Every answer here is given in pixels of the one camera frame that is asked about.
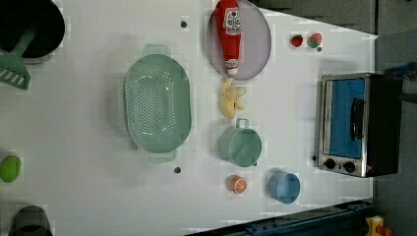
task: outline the gray floor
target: gray floor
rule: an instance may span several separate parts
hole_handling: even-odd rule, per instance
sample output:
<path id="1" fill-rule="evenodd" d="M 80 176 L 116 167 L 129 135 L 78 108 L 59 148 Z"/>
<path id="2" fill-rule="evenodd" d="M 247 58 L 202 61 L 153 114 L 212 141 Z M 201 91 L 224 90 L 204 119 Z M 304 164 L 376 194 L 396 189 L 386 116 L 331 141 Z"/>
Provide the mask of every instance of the gray floor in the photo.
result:
<path id="1" fill-rule="evenodd" d="M 380 0 L 378 70 L 417 61 L 417 1 Z M 404 92 L 417 82 L 404 81 Z M 417 104 L 402 103 L 399 173 L 377 178 L 378 209 L 394 235 L 417 235 Z"/>
<path id="2" fill-rule="evenodd" d="M 417 29 L 417 0 L 380 0 L 378 35 Z"/>
<path id="3" fill-rule="evenodd" d="M 261 8 L 375 33 L 377 0 L 250 0 Z"/>

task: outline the green ball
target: green ball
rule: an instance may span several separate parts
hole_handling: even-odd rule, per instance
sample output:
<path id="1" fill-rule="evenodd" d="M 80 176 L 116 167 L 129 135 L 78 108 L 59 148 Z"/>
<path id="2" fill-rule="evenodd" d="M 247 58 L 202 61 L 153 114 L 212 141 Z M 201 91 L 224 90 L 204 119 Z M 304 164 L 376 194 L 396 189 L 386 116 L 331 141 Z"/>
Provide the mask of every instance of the green ball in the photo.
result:
<path id="1" fill-rule="evenodd" d="M 21 172 L 21 159 L 15 155 L 9 155 L 0 166 L 0 178 L 7 183 L 13 182 Z"/>

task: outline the black bowl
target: black bowl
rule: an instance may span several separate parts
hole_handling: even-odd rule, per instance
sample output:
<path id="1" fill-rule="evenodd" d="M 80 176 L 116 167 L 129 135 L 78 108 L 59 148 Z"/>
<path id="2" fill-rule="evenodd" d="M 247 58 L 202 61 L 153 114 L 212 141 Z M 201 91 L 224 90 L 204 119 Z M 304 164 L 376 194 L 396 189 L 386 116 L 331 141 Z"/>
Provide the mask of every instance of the black bowl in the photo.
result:
<path id="1" fill-rule="evenodd" d="M 53 52 L 65 34 L 64 18 L 51 0 L 0 0 L 0 49 L 11 52 L 33 23 L 37 33 L 24 58 L 40 58 Z"/>

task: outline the yellow object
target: yellow object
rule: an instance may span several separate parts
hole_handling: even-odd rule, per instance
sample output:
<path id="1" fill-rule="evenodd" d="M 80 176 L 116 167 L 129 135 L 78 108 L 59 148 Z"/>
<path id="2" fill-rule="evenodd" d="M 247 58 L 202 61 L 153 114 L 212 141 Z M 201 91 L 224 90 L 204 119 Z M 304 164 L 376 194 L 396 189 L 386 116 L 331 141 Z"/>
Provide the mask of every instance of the yellow object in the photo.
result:
<path id="1" fill-rule="evenodd" d="M 243 110 L 245 106 L 243 102 L 239 101 L 237 98 L 243 96 L 246 93 L 245 88 L 232 88 L 233 78 L 227 80 L 221 88 L 221 99 L 220 106 L 223 114 L 229 118 L 233 119 L 235 116 L 235 107 Z"/>
<path id="2" fill-rule="evenodd" d="M 374 216 L 371 218 L 366 218 L 366 221 L 369 225 L 369 231 L 366 236 L 382 236 L 381 234 L 377 233 L 377 228 L 379 226 L 384 225 L 384 219 L 380 216 Z"/>

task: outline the green pot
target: green pot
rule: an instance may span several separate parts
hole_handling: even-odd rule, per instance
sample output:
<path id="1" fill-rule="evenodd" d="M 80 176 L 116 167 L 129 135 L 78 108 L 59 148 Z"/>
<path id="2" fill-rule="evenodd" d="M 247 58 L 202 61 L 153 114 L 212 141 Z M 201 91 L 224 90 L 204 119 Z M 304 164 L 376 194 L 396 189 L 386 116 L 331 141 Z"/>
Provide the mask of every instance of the green pot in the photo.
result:
<path id="1" fill-rule="evenodd" d="M 262 141 L 257 132 L 249 129 L 248 119 L 237 119 L 236 127 L 228 128 L 220 136 L 220 156 L 231 163 L 249 167 L 254 165 L 261 156 Z"/>

